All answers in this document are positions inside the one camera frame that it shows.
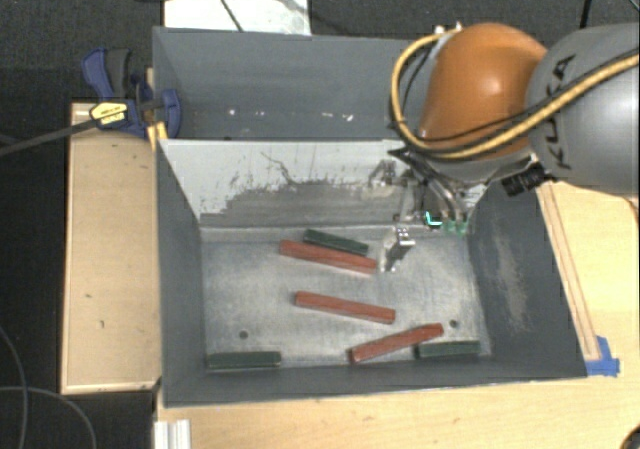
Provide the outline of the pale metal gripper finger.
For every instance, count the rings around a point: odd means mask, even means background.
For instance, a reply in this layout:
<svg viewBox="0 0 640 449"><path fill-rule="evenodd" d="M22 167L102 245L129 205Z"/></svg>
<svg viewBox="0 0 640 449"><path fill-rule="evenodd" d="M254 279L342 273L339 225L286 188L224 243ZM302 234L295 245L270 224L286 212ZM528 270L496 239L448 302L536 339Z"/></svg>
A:
<svg viewBox="0 0 640 449"><path fill-rule="evenodd" d="M396 241L392 247L392 268L395 268L396 264L402 261L416 245L416 241L410 236L407 227L396 227L395 236Z"/></svg>
<svg viewBox="0 0 640 449"><path fill-rule="evenodd" d="M397 243L395 230L390 230L384 236L381 247L381 271L391 272L394 268L395 257L394 248Z"/></svg>

